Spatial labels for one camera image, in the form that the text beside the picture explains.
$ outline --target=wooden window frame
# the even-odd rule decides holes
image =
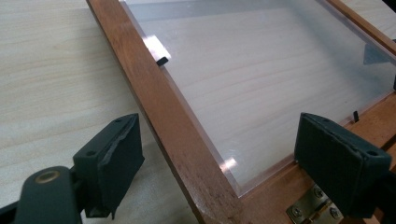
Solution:
[[[313,186],[291,162],[238,198],[219,168],[221,157],[193,115],[176,84],[163,73],[118,0],[87,0],[120,62],[193,213],[201,223],[290,223],[286,209]],[[326,0],[363,32],[396,56],[396,44],[339,0]],[[367,110],[346,127],[377,147],[396,134],[396,94]],[[394,154],[395,146],[389,148]]]

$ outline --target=metal hinge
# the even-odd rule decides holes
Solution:
[[[337,224],[343,219],[337,206],[317,185],[290,206],[286,213],[294,224]]]

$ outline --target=light wood grain surface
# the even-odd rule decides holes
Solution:
[[[111,120],[139,109],[85,1],[2,1],[0,29],[5,206],[19,199],[29,175],[54,165],[71,167],[72,156]],[[111,223],[196,222],[140,118],[146,160]]]

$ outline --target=table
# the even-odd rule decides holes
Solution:
[[[396,15],[380,0],[345,2],[396,38]],[[84,1],[7,0],[0,27],[4,206],[18,200],[29,175],[53,165],[71,167],[72,156],[111,120],[139,109]],[[196,222],[142,116],[141,130],[146,161],[115,223]]]

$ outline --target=glass panel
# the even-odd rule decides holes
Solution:
[[[392,90],[389,58],[317,1],[127,4],[239,194],[291,161],[301,112],[341,122]]]

